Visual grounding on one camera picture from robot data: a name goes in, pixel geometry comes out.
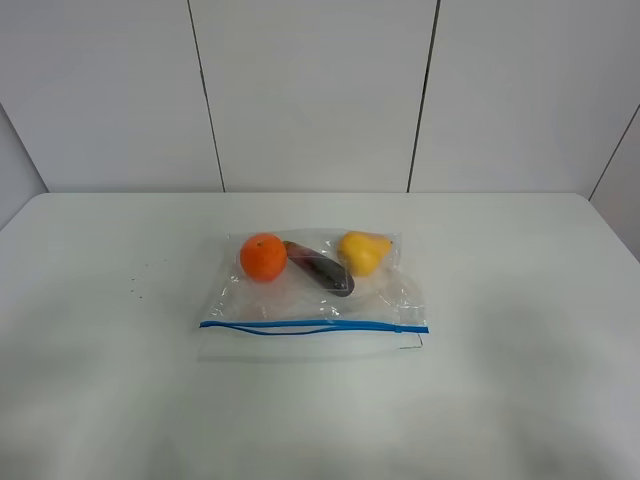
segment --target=plastic bag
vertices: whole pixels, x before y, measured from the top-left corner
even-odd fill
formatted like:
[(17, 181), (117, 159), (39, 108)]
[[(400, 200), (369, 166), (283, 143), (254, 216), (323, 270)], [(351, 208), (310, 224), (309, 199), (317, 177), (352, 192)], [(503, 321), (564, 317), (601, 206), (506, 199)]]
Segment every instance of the plastic bag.
[[(338, 261), (337, 247), (346, 230), (303, 229), (271, 232), (321, 254), (320, 262)], [(258, 335), (308, 335), (344, 330), (428, 333), (422, 292), (399, 271), (401, 241), (398, 234), (384, 234), (391, 251), (369, 276), (351, 276), (335, 287), (318, 283), (297, 263), (289, 250), (283, 272), (272, 282), (251, 280), (239, 261), (242, 245), (253, 234), (230, 235), (220, 272), (221, 285), (210, 312), (200, 327), (227, 327)], [(349, 293), (342, 291), (352, 289)]]

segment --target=eggplant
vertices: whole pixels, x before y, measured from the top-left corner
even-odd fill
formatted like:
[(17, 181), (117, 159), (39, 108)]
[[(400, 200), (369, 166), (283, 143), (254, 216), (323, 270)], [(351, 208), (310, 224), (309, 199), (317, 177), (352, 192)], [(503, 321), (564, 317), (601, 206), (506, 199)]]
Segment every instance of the eggplant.
[(342, 265), (295, 242), (282, 243), (287, 249), (289, 260), (300, 267), (318, 285), (338, 297), (351, 295), (355, 283), (351, 274)]

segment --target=white table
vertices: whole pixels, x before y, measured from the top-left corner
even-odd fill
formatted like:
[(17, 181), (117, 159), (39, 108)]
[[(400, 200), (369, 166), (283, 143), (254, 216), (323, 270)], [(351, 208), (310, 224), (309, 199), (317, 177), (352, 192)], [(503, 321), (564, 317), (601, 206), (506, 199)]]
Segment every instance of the white table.
[[(216, 239), (300, 227), (402, 232), (424, 347), (202, 358)], [(3, 479), (640, 475), (640, 265), (576, 195), (43, 195), (0, 319)]]

